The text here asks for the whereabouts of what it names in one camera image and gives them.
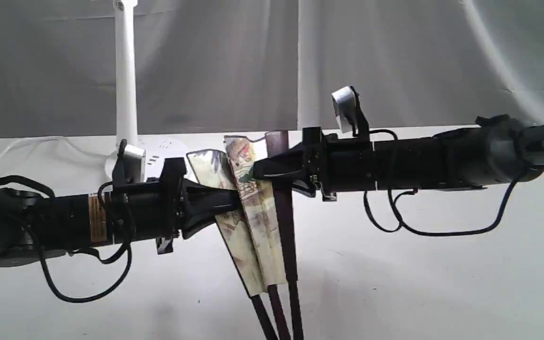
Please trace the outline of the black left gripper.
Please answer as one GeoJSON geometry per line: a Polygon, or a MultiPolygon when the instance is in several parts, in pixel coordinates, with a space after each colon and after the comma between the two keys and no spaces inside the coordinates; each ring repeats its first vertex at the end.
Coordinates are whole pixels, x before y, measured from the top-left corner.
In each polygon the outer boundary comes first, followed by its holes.
{"type": "Polygon", "coordinates": [[[241,208],[236,190],[186,180],[182,161],[166,158],[159,177],[117,188],[110,178],[89,194],[89,245],[127,245],[154,239],[158,253],[166,254],[172,252],[179,230],[183,239],[190,239],[216,224],[218,216],[241,208]]]}

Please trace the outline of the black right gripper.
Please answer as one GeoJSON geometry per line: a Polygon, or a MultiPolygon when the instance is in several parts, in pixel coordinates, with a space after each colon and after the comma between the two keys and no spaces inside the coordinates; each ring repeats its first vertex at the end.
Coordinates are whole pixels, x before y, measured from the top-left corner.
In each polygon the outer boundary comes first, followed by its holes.
{"type": "Polygon", "coordinates": [[[308,198],[319,190],[324,202],[335,202],[339,192],[376,190],[374,143],[367,138],[339,138],[308,127],[302,129],[302,142],[281,146],[266,142],[268,157],[255,161],[253,179],[281,181],[308,198]]]}

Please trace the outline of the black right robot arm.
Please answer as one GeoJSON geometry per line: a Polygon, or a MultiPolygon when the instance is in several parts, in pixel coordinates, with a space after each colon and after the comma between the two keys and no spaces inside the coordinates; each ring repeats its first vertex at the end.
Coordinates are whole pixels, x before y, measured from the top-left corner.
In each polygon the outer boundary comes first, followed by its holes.
{"type": "Polygon", "coordinates": [[[419,189],[480,190],[514,179],[531,181],[544,166],[544,125],[507,115],[476,119],[432,137],[372,141],[371,134],[338,138],[304,128],[302,141],[256,161],[255,180],[289,183],[294,191],[334,202],[339,192],[419,189]]]}

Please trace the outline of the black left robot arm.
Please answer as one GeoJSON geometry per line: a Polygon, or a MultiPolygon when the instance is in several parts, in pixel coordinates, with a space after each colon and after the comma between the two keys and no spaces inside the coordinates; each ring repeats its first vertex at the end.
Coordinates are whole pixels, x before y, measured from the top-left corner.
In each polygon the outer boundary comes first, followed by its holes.
{"type": "Polygon", "coordinates": [[[108,191],[54,196],[49,187],[22,176],[0,177],[0,267],[27,265],[99,246],[153,239],[157,253],[173,240],[190,238],[216,215],[240,208],[234,189],[206,187],[184,177],[181,158],[168,158],[158,178],[138,183],[129,161],[117,161],[108,191]]]}

